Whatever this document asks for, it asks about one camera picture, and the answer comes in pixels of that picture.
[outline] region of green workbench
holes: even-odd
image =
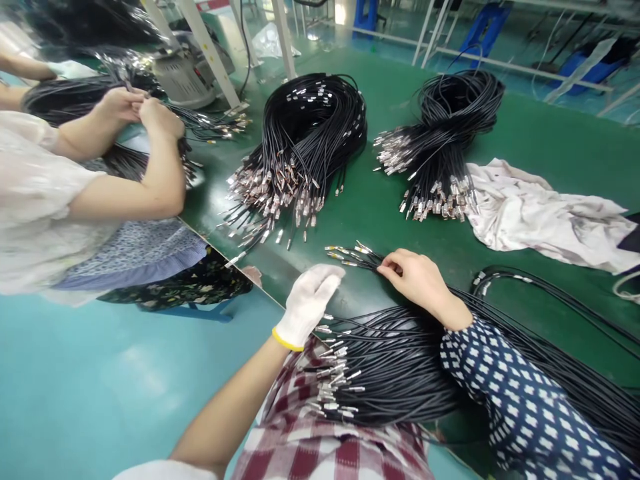
[[[608,273],[565,265],[530,249],[492,251],[476,240],[468,222],[436,218],[427,218],[423,223],[406,221],[398,212],[406,179],[372,171],[377,161],[371,143],[378,132],[413,122],[411,96],[431,74],[346,48],[305,50],[305,55],[296,61],[299,75],[346,73],[358,82],[367,102],[368,145],[350,164],[344,193],[327,199],[316,228],[309,229],[306,243],[299,231],[287,251],[287,238],[276,245],[272,235],[238,262],[238,267],[254,265],[262,272],[263,288],[276,302],[285,304],[294,280],[308,267],[336,262],[325,255],[324,246],[352,247],[358,239],[379,253],[404,247],[428,255],[440,266],[445,280],[461,289],[468,289],[476,272],[488,265],[522,268],[567,290],[640,336],[640,307],[612,294],[614,278]],[[235,257],[240,250],[239,239],[229,238],[228,228],[215,228],[222,223],[218,214],[234,205],[225,199],[226,179],[261,140],[265,100],[283,78],[273,65],[257,69],[259,80],[251,80],[247,87],[251,104],[247,114],[254,122],[247,134],[238,137],[237,142],[196,146],[193,152],[194,158],[205,165],[207,179],[189,193],[182,219],[227,258]],[[505,159],[541,175],[560,192],[598,195],[638,211],[639,151],[638,130],[506,94],[494,131],[475,140],[467,160],[484,165],[494,157]],[[512,280],[498,281],[487,299],[619,385],[640,387],[637,360],[535,287]],[[402,301],[380,276],[347,267],[347,276],[327,312],[350,317]],[[448,441],[470,442],[453,450],[485,477],[491,461],[486,444],[474,442],[486,435],[486,425],[478,418],[483,415],[471,409],[440,421],[438,426]]]

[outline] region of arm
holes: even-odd
[[[0,83],[0,110],[22,111],[22,97],[30,87],[10,87]]]
[[[53,152],[78,162],[100,157],[128,124],[140,121],[138,111],[144,100],[142,90],[109,90],[88,115],[60,125]]]
[[[178,215],[185,201],[185,173],[177,142],[184,136],[182,121],[156,99],[145,100],[140,118],[147,129],[151,152],[142,181],[108,175],[96,178],[69,205],[69,217],[76,220],[153,220]],[[72,128],[73,138],[82,129]],[[92,147],[80,139],[58,144],[56,153],[87,155]]]
[[[191,422],[171,459],[223,479],[288,354],[270,337]]]
[[[0,53],[0,70],[28,80],[52,80],[56,77],[45,62],[22,55]]]
[[[399,249],[387,256],[379,272],[446,329],[442,366],[487,409],[489,444],[500,467],[526,473],[527,478],[565,478],[571,473],[585,478],[599,473],[602,478],[606,469],[618,478],[629,477],[631,462],[600,438],[564,390],[526,360],[500,330],[473,318],[449,291],[434,262]],[[605,458],[607,465],[600,461]]]
[[[296,280],[273,336],[191,422],[171,454],[172,460],[224,478],[287,354],[290,349],[302,350],[344,274],[339,267],[316,265]]]

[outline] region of yellow wristband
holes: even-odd
[[[294,345],[282,340],[282,338],[280,338],[280,335],[278,335],[278,332],[276,332],[275,327],[273,328],[273,330],[271,330],[271,333],[273,334],[273,338],[278,340],[278,343],[280,345],[282,345],[284,348],[288,348],[289,350],[293,350],[293,351],[303,351],[305,349],[304,346],[296,347],[296,346],[294,346]]]

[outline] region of red plaid shirt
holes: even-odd
[[[314,373],[326,350],[311,338],[304,352],[288,356],[267,399],[259,426],[247,440],[233,480],[433,480],[427,446],[417,427],[364,428],[334,423],[314,413]]]

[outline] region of white glove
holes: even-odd
[[[66,60],[60,63],[47,62],[47,66],[58,77],[66,79],[94,77],[98,74],[95,70],[73,60]]]
[[[287,310],[272,330],[278,342],[294,351],[302,351],[308,336],[316,328],[333,292],[345,276],[336,265],[320,263],[298,277],[287,298]]]

